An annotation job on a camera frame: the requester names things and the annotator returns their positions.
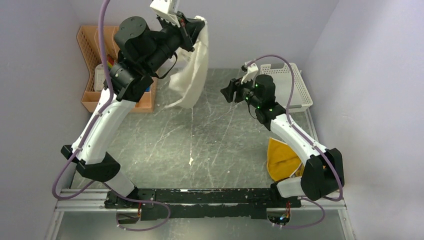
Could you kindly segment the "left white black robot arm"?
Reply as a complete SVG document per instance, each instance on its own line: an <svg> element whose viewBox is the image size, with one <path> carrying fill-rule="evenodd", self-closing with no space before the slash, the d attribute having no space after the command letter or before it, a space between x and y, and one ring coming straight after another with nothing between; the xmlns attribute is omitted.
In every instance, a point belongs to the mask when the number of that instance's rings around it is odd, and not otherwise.
<svg viewBox="0 0 424 240"><path fill-rule="evenodd" d="M182 12L174 22L158 16L161 30L151 30L144 18L125 19L113 39L119 47L117 62L105 69L99 102L79 138L66 157L77 172L92 182L102 182L118 194L126 208L139 200L137 187L107 153L112 136L126 115L137 105L159 68L170 58L183 54L187 65L170 76L169 89L180 99L173 107L190 109L198 102L207 78L209 63L208 23L202 16L187 18Z"/></svg>

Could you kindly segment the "yellow brown towel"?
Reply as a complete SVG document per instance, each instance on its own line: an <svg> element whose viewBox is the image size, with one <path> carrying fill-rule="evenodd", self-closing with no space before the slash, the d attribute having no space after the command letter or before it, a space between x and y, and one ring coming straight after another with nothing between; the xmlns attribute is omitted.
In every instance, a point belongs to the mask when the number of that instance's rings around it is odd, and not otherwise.
<svg viewBox="0 0 424 240"><path fill-rule="evenodd" d="M272 137L268 140L266 167L275 182L301 177L305 168L299 156L286 143Z"/></svg>

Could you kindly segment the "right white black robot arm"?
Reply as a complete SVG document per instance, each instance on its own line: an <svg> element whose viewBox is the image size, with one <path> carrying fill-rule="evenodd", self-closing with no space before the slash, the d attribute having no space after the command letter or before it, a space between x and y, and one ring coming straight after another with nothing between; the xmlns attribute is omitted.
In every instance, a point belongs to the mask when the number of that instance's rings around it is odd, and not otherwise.
<svg viewBox="0 0 424 240"><path fill-rule="evenodd" d="M245 101L255 108L258 122L279 136L294 151L304 166L301 176L275 181L270 202L282 207L289 197L309 200L327 198L344 186L343 157L337 148L329 149L310 137L276 101L276 85L271 76L260 74L255 82L233 78L220 92L228 103Z"/></svg>

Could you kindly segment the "cream white towel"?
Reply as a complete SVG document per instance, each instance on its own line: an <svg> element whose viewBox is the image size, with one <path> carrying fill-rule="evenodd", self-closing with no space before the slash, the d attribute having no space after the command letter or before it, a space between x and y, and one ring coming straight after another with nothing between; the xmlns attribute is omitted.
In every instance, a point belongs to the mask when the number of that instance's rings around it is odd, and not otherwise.
<svg viewBox="0 0 424 240"><path fill-rule="evenodd" d="M205 26L199 33L194 44L194 51L188 52L179 48L177 54L187 61L187 65L179 72L170 76L168 88L178 94L181 98L167 108L181 107L184 109L193 108L198 102L207 79L209 65L209 30L207 20L197 15L196 20L201 20Z"/></svg>

